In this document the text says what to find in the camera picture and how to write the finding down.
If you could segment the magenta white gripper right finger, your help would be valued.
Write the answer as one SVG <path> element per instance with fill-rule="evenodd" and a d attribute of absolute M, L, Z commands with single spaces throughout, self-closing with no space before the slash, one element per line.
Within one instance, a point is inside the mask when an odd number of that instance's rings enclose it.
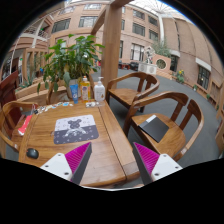
<path fill-rule="evenodd" d="M 144 185 L 182 169 L 168 154 L 157 154 L 139 143 L 134 143 L 133 154 Z"/>

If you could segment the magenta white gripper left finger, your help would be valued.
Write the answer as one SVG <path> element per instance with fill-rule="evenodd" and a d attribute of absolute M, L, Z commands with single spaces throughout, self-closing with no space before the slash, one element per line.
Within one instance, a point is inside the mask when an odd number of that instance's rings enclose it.
<path fill-rule="evenodd" d="M 66 154 L 57 153 L 41 169 L 79 185 L 91 153 L 92 144 L 88 142 Z"/>

